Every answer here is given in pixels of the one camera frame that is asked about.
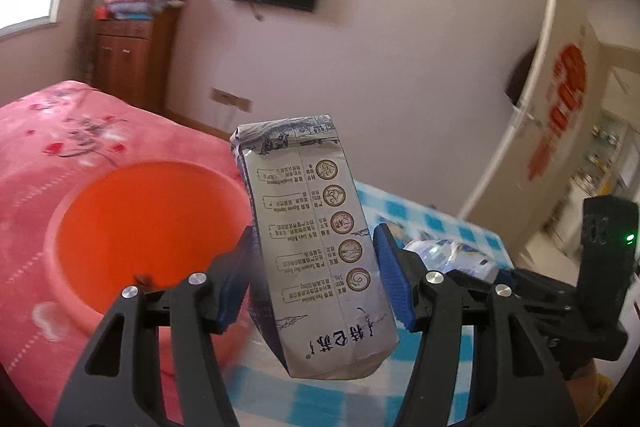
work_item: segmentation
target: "pink bedspread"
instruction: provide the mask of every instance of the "pink bedspread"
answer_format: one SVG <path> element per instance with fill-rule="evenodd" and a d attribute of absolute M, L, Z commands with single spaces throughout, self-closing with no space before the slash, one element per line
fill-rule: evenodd
<path fill-rule="evenodd" d="M 149 160 L 194 162 L 240 179 L 227 142 L 79 82 L 0 108 L 0 363 L 47 424 L 87 340 L 47 283 L 42 248 L 50 216 L 79 185 Z"/>

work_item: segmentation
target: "wall outlet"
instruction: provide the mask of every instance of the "wall outlet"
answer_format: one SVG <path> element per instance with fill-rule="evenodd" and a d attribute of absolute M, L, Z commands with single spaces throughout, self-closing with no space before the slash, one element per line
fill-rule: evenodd
<path fill-rule="evenodd" d="M 252 106 L 254 102 L 249 100 L 248 98 L 241 98 L 240 96 L 236 96 L 231 94 L 230 92 L 222 91 L 220 89 L 216 89 L 215 87 L 211 88 L 211 94 L 209 98 L 214 102 L 223 103 L 225 105 L 233 105 L 237 107 L 239 110 L 244 112 L 251 112 Z"/>

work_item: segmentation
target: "wooden cabinet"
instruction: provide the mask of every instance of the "wooden cabinet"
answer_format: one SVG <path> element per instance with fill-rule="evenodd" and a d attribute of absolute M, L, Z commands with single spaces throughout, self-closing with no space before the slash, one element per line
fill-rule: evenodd
<path fill-rule="evenodd" d="M 151 21 L 98 21 L 94 87 L 161 114 L 179 9 Z"/>

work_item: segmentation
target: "white door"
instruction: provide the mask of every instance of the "white door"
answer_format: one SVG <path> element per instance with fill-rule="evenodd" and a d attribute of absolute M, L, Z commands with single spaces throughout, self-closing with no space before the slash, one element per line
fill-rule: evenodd
<path fill-rule="evenodd" d="M 458 217 L 517 255 L 577 169 L 600 112 L 607 66 L 582 0 L 547 0 L 538 48 L 510 126 Z"/>

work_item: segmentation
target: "brown circular emblem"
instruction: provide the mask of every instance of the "brown circular emblem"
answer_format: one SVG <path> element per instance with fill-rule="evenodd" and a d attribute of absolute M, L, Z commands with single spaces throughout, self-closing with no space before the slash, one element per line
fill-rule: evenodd
<path fill-rule="evenodd" d="M 323 180 L 333 180 L 338 174 L 338 166 L 331 160 L 320 160 L 316 165 L 316 174 Z"/>
<path fill-rule="evenodd" d="M 347 286 L 354 292 L 366 290 L 371 283 L 371 276 L 364 268 L 354 268 L 347 274 Z"/>
<path fill-rule="evenodd" d="M 355 263 L 362 257 L 362 245 L 355 239 L 347 239 L 340 243 L 338 255 L 345 263 Z"/>
<path fill-rule="evenodd" d="M 353 216 L 348 212 L 336 212 L 331 216 L 331 228 L 335 233 L 349 233 L 353 225 Z"/>
<path fill-rule="evenodd" d="M 347 198 L 347 193 L 340 185 L 329 185 L 322 191 L 322 199 L 329 206 L 340 206 Z"/>

